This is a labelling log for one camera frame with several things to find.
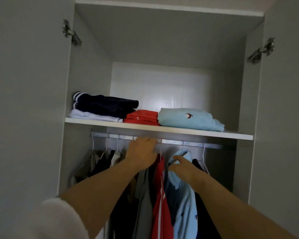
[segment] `metal hinge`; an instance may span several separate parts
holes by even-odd
[[[275,49],[274,43],[275,38],[268,39],[267,44],[263,48],[259,48],[253,52],[253,54],[247,58],[247,61],[249,63],[257,64],[261,60],[262,53],[267,54],[267,56],[271,55]]]
[[[71,42],[74,45],[82,45],[82,40],[80,40],[79,36],[76,34],[75,31],[71,30],[69,21],[66,19],[63,19],[63,28],[62,32],[64,36],[67,38],[68,36],[71,36]]]

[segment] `gray garment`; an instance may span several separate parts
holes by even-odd
[[[152,234],[153,207],[150,201],[149,170],[138,173],[135,198],[139,199],[132,239],[150,239]]]

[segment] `sleeve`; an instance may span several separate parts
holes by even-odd
[[[89,239],[88,231],[67,202],[60,198],[44,201],[17,222],[9,238]]]

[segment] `closet rod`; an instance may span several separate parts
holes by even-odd
[[[137,136],[127,136],[122,134],[112,134],[112,133],[100,133],[100,132],[91,132],[91,136],[94,137],[101,137],[101,138],[113,138],[113,139],[120,139],[120,140],[134,140],[137,138]],[[200,143],[200,142],[186,142],[186,141],[178,141],[178,140],[167,140],[167,139],[157,139],[158,143],[162,144],[172,144],[172,145],[183,145],[188,147],[199,147],[203,148],[212,148],[212,149],[227,149],[227,150],[235,150],[235,146],[225,146],[221,144],[214,144],[214,143]]]

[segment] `person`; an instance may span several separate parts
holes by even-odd
[[[156,139],[141,137],[131,141],[123,161],[32,210],[19,221],[12,238],[94,239],[131,179],[154,163],[156,143]],[[179,164],[168,170],[199,194],[222,239],[295,238],[190,161],[181,156],[174,159]]]

